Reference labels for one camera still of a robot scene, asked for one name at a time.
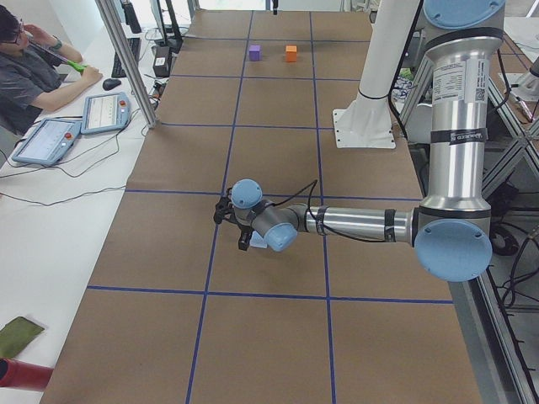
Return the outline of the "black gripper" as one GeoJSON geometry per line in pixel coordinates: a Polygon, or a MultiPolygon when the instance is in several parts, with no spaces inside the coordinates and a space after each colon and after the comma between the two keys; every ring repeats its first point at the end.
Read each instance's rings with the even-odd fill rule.
{"type": "Polygon", "coordinates": [[[253,228],[250,225],[244,225],[242,223],[237,224],[240,229],[240,237],[238,239],[238,248],[241,251],[247,251],[249,248],[249,240],[253,235],[253,228]]]}

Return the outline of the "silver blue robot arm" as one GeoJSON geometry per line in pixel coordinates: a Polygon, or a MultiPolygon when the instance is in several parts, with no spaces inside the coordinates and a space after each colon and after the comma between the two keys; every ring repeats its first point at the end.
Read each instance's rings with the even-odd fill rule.
{"type": "Polygon", "coordinates": [[[236,182],[216,207],[216,221],[238,226],[238,246],[253,233],[276,252],[299,232],[361,242],[406,242],[420,264],[439,279],[464,282],[488,267],[491,208],[483,198],[483,157],[488,138],[490,61],[503,41],[501,1],[383,1],[373,27],[356,99],[336,109],[340,148],[392,148],[389,98],[399,63],[416,29],[426,34],[431,63],[430,185],[411,211],[331,208],[275,203],[260,185],[236,182]]]}

